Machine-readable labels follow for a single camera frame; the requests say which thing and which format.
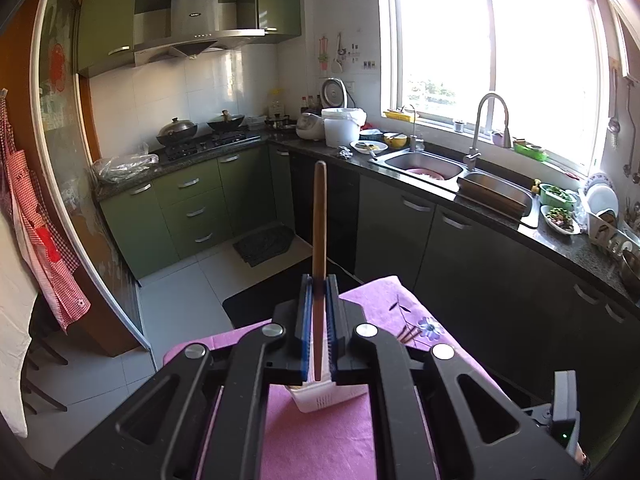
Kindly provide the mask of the black kitchen counter cabinets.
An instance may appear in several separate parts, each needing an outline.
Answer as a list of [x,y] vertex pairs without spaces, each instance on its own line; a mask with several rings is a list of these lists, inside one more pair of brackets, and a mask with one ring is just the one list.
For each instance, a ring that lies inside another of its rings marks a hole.
[[311,177],[328,166],[330,260],[358,281],[397,276],[520,400],[548,401],[574,370],[582,446],[616,441],[639,400],[639,298],[587,237],[522,226],[436,188],[277,136],[290,165],[294,228],[311,236]]

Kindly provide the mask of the green lower kitchen cabinets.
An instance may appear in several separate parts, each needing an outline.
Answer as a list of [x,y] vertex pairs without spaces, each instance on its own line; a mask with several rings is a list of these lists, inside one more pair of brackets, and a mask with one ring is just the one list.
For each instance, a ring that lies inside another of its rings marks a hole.
[[102,198],[100,207],[141,280],[277,219],[269,148],[190,164]]

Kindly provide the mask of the steel kitchen sink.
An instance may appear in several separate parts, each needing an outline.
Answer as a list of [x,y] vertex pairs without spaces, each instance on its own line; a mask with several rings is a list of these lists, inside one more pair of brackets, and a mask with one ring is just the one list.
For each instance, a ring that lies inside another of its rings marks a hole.
[[462,162],[408,148],[371,159],[375,165],[442,188],[529,229],[536,229],[539,205],[525,188]]

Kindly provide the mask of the kitchen window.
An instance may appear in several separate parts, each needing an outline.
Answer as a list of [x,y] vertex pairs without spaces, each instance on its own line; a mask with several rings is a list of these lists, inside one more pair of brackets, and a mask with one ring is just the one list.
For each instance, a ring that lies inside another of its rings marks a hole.
[[610,76],[598,0],[378,0],[382,110],[541,146],[586,170],[603,155]]

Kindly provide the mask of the white plastic utensil holder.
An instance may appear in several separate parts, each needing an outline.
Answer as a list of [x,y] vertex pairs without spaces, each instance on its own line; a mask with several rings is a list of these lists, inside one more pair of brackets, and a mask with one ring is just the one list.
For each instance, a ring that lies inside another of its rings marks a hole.
[[302,386],[288,387],[288,393],[302,413],[311,413],[363,396],[366,385],[338,386],[330,380],[305,382]]

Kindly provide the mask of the dark floor mat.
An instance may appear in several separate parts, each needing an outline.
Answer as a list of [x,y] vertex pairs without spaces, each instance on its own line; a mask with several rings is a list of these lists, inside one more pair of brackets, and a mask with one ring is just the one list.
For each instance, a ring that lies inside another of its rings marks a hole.
[[285,254],[294,240],[288,226],[273,226],[241,238],[233,244],[242,260],[254,268],[267,260]]

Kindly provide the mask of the purple floral tablecloth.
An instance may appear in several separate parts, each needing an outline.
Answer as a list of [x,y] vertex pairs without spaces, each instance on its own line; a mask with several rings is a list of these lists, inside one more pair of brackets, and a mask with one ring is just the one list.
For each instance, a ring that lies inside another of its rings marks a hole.
[[[395,276],[342,292],[360,304],[369,323],[396,335],[418,331],[410,347],[450,344],[479,372],[484,370]],[[269,390],[263,479],[373,479],[375,458],[368,388],[339,387],[324,374],[303,387]]]

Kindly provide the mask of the white plate on counter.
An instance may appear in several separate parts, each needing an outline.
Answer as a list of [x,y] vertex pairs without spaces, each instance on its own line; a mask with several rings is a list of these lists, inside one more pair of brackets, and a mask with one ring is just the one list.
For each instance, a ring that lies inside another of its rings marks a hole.
[[388,149],[386,143],[373,140],[354,141],[350,144],[350,147],[356,152],[368,156],[378,156]]

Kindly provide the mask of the yellow bowl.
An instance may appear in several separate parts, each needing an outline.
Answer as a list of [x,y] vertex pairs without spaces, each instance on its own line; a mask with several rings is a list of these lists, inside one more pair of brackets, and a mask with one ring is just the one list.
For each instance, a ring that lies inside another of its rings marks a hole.
[[383,134],[383,141],[392,150],[400,150],[407,145],[408,136],[403,133],[386,132]]

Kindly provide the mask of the white plastic bucket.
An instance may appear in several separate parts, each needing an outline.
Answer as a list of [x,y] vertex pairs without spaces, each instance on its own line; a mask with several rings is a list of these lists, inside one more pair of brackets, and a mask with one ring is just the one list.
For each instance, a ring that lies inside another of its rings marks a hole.
[[326,145],[329,148],[339,148],[349,146],[359,139],[367,114],[362,108],[333,107],[322,110],[321,118]]

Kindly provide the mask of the white rice cooker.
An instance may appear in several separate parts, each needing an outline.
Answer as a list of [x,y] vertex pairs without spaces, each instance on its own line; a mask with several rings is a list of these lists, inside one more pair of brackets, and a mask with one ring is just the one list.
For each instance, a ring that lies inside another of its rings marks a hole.
[[295,131],[299,138],[306,141],[322,141],[326,137],[323,119],[316,114],[308,112],[299,115]]

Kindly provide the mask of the gas stove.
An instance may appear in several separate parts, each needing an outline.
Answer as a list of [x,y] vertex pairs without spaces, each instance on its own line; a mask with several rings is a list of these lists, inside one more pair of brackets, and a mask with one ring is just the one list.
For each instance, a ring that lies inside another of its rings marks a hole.
[[202,134],[201,136],[194,136],[193,139],[176,145],[166,146],[166,148],[155,151],[155,154],[157,154],[160,163],[164,164],[165,162],[175,162],[179,159],[215,151],[224,146],[254,142],[259,139],[259,134],[242,130],[225,133],[212,132]]

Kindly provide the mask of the black open wok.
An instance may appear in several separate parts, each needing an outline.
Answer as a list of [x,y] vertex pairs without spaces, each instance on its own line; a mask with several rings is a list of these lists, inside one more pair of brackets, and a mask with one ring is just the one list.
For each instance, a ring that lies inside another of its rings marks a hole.
[[223,110],[219,116],[209,120],[207,125],[214,133],[221,134],[238,130],[244,118],[245,116],[242,114],[233,115],[228,110]]

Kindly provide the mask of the black lidded wok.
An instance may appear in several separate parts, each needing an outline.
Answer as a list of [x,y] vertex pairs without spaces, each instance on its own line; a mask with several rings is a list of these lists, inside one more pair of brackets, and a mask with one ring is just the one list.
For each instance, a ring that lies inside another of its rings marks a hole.
[[174,117],[171,122],[164,125],[156,135],[156,140],[160,145],[177,145],[194,138],[198,132],[198,125],[189,119],[179,119]]

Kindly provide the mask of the clear plastic bag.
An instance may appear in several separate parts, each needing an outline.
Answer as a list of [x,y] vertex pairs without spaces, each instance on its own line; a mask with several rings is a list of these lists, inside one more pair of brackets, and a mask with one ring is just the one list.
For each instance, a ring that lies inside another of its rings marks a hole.
[[158,155],[150,153],[149,145],[143,143],[139,151],[101,158],[91,165],[91,169],[99,181],[119,184],[143,174],[146,170],[154,169],[159,163]]

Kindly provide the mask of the green tray on windowsill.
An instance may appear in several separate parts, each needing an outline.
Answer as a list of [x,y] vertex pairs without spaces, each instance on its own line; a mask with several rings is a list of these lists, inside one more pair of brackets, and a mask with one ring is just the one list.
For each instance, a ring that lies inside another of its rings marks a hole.
[[512,144],[515,153],[536,160],[537,162],[545,162],[548,159],[548,154],[541,146],[531,144],[525,139],[515,139]]

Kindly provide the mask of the red checkered apron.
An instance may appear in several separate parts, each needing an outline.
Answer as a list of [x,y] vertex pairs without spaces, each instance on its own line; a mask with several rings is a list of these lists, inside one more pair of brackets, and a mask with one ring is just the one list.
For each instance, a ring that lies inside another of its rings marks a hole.
[[48,221],[25,153],[15,146],[14,131],[1,91],[1,203],[13,224],[18,251],[35,278],[56,322],[67,330],[90,309],[77,284],[70,250],[58,246],[61,237]]

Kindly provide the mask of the wooden dining chair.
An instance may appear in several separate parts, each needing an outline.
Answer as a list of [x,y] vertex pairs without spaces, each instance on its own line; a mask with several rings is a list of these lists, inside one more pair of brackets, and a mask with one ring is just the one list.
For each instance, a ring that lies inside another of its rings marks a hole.
[[68,407],[64,403],[43,391],[28,377],[30,370],[34,372],[40,370],[40,366],[34,360],[34,354],[36,356],[44,356],[46,354],[49,361],[62,366],[68,365],[68,359],[64,358],[64,356],[62,356],[58,350],[55,350],[47,341],[47,336],[55,334],[59,330],[60,326],[58,326],[58,321],[55,319],[46,298],[44,298],[40,292],[35,299],[32,316],[29,321],[28,334],[30,338],[32,338],[32,341],[27,347],[24,365],[21,371],[20,386],[21,393],[39,396],[41,400],[50,404],[52,408],[65,413],[68,411]]

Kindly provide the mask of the steel range hood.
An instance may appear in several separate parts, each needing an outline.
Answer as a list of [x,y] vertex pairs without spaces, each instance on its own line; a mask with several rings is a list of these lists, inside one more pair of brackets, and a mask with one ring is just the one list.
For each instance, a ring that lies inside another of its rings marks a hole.
[[136,0],[134,64],[233,50],[267,35],[256,0]]

